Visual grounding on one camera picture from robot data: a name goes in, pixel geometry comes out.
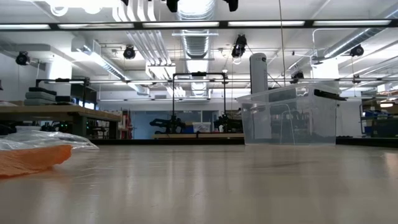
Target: clear plastic bin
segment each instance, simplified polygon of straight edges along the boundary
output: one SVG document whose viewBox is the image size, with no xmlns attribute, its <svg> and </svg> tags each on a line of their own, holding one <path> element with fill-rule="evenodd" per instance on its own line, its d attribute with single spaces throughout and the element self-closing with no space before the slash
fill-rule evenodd
<svg viewBox="0 0 398 224">
<path fill-rule="evenodd" d="M 338 94 L 330 86 L 303 83 L 238 98 L 245 143 L 335 144 Z"/>
</svg>

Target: cylinder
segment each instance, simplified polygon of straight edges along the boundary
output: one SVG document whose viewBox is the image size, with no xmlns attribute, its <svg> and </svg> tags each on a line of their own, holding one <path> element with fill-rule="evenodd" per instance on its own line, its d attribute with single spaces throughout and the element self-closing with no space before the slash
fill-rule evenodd
<svg viewBox="0 0 398 224">
<path fill-rule="evenodd" d="M 267 56 L 264 53 L 250 56 L 250 82 L 252 94 L 268 90 Z"/>
</svg>

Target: workbench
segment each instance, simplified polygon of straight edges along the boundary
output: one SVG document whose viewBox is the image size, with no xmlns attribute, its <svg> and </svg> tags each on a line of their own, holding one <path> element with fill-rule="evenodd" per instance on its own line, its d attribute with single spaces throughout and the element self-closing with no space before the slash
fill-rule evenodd
<svg viewBox="0 0 398 224">
<path fill-rule="evenodd" d="M 154 134 L 153 139 L 244 138 L 243 133 Z"/>
<path fill-rule="evenodd" d="M 88 118 L 109 121 L 109 138 L 116 139 L 121 117 L 115 114 L 73 105 L 0 107 L 0 121 L 72 121 L 72 134 L 83 137 Z"/>
</svg>

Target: plastic bag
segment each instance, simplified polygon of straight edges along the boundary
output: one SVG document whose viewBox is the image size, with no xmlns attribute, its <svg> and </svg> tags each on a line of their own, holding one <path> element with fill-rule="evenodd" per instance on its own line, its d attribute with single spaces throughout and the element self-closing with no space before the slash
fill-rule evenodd
<svg viewBox="0 0 398 224">
<path fill-rule="evenodd" d="M 34 130 L 21 131 L 18 133 L 9 134 L 3 139 L 0 139 L 0 147 L 8 146 L 11 147 L 11 149 L 27 149 L 27 145 L 29 146 L 28 148 L 33 148 L 58 146 L 62 144 L 71 145 L 72 149 L 99 149 L 87 138 L 61 132 L 45 132 Z"/>
<path fill-rule="evenodd" d="M 15 142 L 7 139 L 0 139 L 0 150 L 12 149 L 31 149 L 32 146 L 21 142 Z"/>
</svg>

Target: ventilation duct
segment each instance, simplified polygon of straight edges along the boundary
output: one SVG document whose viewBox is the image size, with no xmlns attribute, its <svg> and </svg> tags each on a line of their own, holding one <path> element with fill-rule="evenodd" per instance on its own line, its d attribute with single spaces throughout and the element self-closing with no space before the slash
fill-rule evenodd
<svg viewBox="0 0 398 224">
<path fill-rule="evenodd" d="M 382 14 L 378 15 L 377 18 L 385 18 L 385 19 L 397 19 L 398 18 L 398 3 L 394 4 L 392 7 L 389 9 L 385 10 Z M 324 59 L 326 58 L 334 58 L 337 57 L 352 48 L 358 46 L 359 44 L 363 43 L 364 41 L 370 39 L 371 37 L 374 37 L 375 35 L 379 34 L 380 32 L 384 31 L 386 28 L 369 28 L 369 29 L 359 29 L 343 40 L 339 41 L 337 44 L 329 47 L 326 49 L 323 53 Z M 307 58 L 301 58 L 295 63 L 295 67 L 298 69 L 301 69 L 303 66 L 308 64 L 308 59 Z"/>
<path fill-rule="evenodd" d="M 214 18 L 215 0 L 179 0 L 177 17 L 181 21 L 212 20 Z M 208 34 L 209 30 L 182 30 L 183 34 Z M 207 72 L 210 52 L 209 36 L 182 36 L 182 45 L 187 59 L 188 72 Z M 191 84 L 195 96 L 203 96 L 207 92 L 206 83 Z"/>
<path fill-rule="evenodd" d="M 385 19 L 397 19 L 398 18 L 398 9 L 397 7 L 394 7 L 394 12 L 392 13 L 385 13 L 387 14 Z M 381 33 L 384 31 L 386 28 L 368 28 L 364 31 L 359 31 L 359 32 L 354 32 L 353 34 L 349 35 L 347 38 L 345 38 L 341 44 L 341 42 L 331 46 L 329 49 L 327 49 L 324 52 L 325 58 L 334 58 L 337 57 L 352 48 L 358 46 L 362 42 L 370 39 L 371 37 L 374 37 L 375 35 Z"/>
<path fill-rule="evenodd" d="M 97 63 L 107 72 L 114 75 L 120 80 L 130 80 L 130 78 L 123 74 L 123 70 L 121 70 L 117 65 L 113 64 L 108 58 L 101 55 L 101 46 L 95 40 L 89 41 L 86 40 L 84 37 L 75 37 L 72 40 L 71 51 L 80 52 L 86 55 L 88 60 Z M 136 90 L 138 95 L 149 95 L 148 88 L 144 88 L 140 85 L 135 85 L 132 83 L 129 83 L 128 85 L 129 87 Z"/>
</svg>

